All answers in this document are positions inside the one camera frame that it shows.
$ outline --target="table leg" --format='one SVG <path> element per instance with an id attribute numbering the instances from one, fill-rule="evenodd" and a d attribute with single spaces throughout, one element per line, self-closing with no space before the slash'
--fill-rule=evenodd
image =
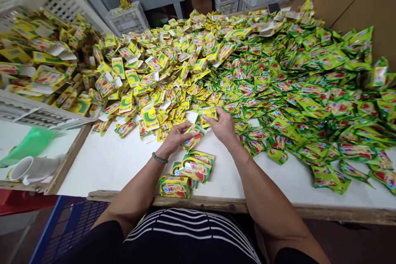
<path id="1" fill-rule="evenodd" d="M 178 19 L 183 18 L 183 12 L 182 12 L 182 7 L 180 6 L 180 2 L 173 2 L 173 7 L 176 11 L 176 15 Z"/>

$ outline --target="person's right hand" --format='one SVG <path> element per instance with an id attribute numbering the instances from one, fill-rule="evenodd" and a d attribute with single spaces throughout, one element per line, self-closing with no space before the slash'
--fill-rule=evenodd
<path id="1" fill-rule="evenodd" d="M 217 122 L 214 118 L 203 115 L 203 118 L 212 126 L 216 137 L 227 146 L 231 141 L 238 140 L 235 133 L 235 123 L 232 116 L 220 106 L 216 106 Z"/>

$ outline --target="striped shirt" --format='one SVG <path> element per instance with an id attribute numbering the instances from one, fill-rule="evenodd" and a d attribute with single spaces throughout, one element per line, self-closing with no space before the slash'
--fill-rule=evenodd
<path id="1" fill-rule="evenodd" d="M 237 216 L 162 209 L 147 215 L 126 238 L 117 221 L 107 221 L 85 234 L 57 263 L 266 264 L 254 241 L 253 221 L 246 214 Z M 318 264 L 292 248 L 281 249 L 274 263 Z"/>
<path id="2" fill-rule="evenodd" d="M 261 263 L 246 235 L 230 219 L 215 213 L 183 208 L 159 210 L 147 216 L 124 242 L 145 242 L 150 238 L 168 238 L 170 242 L 188 242 L 192 246 L 205 244 L 205 249 L 212 247 L 213 252 L 223 247 L 235 251 L 247 263 Z"/>

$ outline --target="hand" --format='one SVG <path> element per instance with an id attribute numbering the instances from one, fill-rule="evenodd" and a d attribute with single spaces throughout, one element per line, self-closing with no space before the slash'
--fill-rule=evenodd
<path id="1" fill-rule="evenodd" d="M 216 137 L 225 145 L 231 144 L 234 140 L 238 141 L 235 133 L 235 123 L 232 116 L 220 106 L 216 106 L 217 122 L 214 118 L 203 115 L 203 118 L 212 126 Z"/>
<path id="2" fill-rule="evenodd" d="M 182 143 L 197 136 L 199 134 L 198 132 L 185 134 L 192 125 L 193 124 L 191 123 L 182 123 L 180 125 L 173 126 L 169 131 L 168 136 L 165 138 L 164 143 L 156 151 L 156 155 L 161 159 L 168 160 L 170 155 L 173 154 Z"/>

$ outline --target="bracelet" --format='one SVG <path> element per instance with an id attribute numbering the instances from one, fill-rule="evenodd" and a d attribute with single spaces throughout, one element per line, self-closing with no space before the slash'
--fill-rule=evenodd
<path id="1" fill-rule="evenodd" d="M 160 157 L 158 157 L 155 152 L 153 152 L 151 155 L 153 156 L 154 159 L 156 159 L 157 161 L 160 161 L 161 163 L 167 164 L 169 162 L 168 160 L 164 160 L 164 159 L 161 159 Z"/>

